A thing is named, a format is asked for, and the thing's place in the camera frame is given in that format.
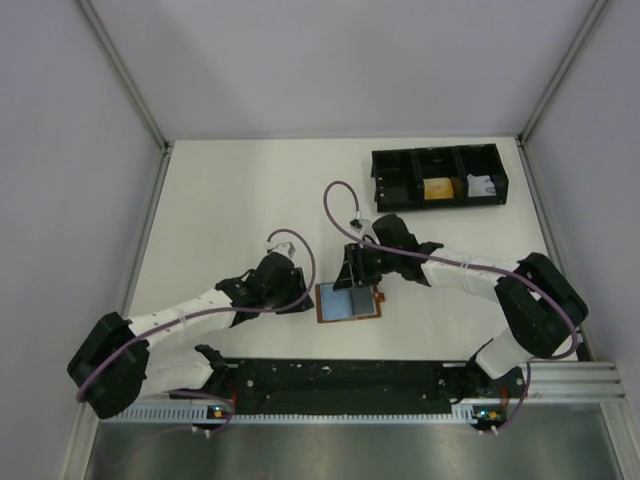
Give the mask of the brown leather card holder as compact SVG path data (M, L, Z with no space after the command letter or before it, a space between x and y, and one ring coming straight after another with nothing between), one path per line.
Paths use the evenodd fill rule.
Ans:
M371 316L354 317L351 309L350 291L334 291L329 283L315 286L316 317L319 324L335 324L338 322L369 320L382 316L381 305L385 302L385 295L376 286L370 287L375 294L377 313Z

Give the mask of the yellow credit card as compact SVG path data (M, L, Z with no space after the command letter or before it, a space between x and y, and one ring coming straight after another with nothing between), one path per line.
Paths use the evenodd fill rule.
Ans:
M423 193L426 201L455 198L453 183L449 177L425 178L423 180Z

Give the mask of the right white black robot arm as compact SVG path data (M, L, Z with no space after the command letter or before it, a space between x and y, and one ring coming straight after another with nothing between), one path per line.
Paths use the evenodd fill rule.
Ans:
M520 364L557 357L565 341L577 341L588 307L551 260L533 252L496 262L464 255L437 242L419 242L405 222L388 214L370 222L355 217L346 235L343 265L334 290L378 285L398 274L425 287L448 288L499 305L506 329L474 353L465 366L468 383L488 391Z

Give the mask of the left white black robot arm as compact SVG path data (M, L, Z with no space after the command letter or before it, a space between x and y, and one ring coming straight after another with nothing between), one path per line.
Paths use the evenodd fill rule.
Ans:
M203 343L263 313L313 308L314 274L304 274L285 253L271 250L259 265L219 281L196 297L151 314L97 321L70 360L67 372L77 399L98 418L110 419L137 400L159 394L212 398L230 392L228 367L219 350Z

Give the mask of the plain grey credit card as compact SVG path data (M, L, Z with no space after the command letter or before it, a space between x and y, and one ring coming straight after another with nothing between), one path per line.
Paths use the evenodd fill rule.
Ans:
M350 291L350 301L354 317L371 316L377 313L375 294L370 287L352 289Z

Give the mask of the white card in tray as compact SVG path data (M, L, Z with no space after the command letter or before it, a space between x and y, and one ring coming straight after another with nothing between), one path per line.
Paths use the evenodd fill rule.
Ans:
M467 177L469 198L476 197L494 197L497 195L497 188L490 175L472 175L468 174Z

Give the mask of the black three-compartment organizer tray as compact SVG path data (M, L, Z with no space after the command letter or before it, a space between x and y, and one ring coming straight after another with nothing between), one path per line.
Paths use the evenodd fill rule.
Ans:
M494 144L372 153L380 213L503 205L509 178Z

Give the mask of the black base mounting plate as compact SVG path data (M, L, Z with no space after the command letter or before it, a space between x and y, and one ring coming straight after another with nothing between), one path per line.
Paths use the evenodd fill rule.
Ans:
M493 380L473 362L228 359L197 391L250 416L441 414L466 399L518 398L524 377L515 367Z

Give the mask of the aluminium front frame rail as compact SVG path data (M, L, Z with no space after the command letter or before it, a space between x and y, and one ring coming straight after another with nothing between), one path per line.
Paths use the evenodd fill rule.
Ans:
M524 377L523 393L528 394L530 399L580 403L619 399L623 395L615 368L607 363L534 362L529 367L519 368ZM160 395L164 394L141 398L136 402ZM472 402L499 403L487 398L466 399L460 403Z

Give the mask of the left aluminium corner post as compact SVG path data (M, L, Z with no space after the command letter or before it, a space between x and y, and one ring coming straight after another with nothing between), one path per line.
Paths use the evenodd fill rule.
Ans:
M129 104L138 116L153 143L160 152L166 152L170 142L162 132L158 122L154 118L148 103L130 72L124 58L116 47L106 25L101 19L92 1L74 0L73 4L81 18L86 23L96 44L101 50L104 59L120 85L122 92Z

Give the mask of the aluminium corner post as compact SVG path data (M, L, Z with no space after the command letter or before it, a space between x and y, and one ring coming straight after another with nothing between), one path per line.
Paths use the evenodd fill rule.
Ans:
M612 4L613 2L610 0L591 2L584 20L581 22L521 132L518 134L518 145L520 147L524 148L533 138L554 98L567 80L574 64L587 48L590 39L597 32Z
M154 118L148 103L130 72L124 58L116 47L106 25L101 19L92 1L74 0L73 4L81 18L86 23L96 44L101 50L104 59L120 85L122 92L129 104L138 116L153 143L160 152L166 152L170 142L162 132L158 122Z

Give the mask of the right aluminium corner post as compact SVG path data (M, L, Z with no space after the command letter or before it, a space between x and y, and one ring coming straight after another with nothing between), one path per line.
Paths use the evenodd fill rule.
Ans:
M554 98L567 80L574 64L587 48L590 39L597 32L612 4L613 2L610 0L591 2L584 20L581 22L521 132L518 134L518 145L520 147L524 148L533 138Z

